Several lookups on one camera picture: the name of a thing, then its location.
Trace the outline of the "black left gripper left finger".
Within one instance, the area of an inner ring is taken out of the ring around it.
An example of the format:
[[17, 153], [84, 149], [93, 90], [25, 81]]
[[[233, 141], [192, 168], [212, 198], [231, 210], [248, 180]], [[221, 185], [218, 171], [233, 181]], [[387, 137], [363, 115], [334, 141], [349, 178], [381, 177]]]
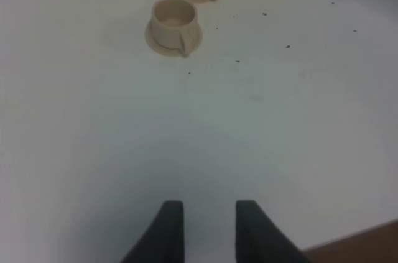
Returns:
[[165, 201], [153, 222], [122, 259], [129, 262], [183, 262], [184, 209], [182, 201]]

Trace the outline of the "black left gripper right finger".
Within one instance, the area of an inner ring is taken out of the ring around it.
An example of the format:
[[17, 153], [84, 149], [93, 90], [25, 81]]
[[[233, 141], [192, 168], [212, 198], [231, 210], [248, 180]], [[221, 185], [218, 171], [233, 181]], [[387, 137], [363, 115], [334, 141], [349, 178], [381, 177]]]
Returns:
[[235, 258], [236, 262], [310, 261], [254, 200], [236, 202]]

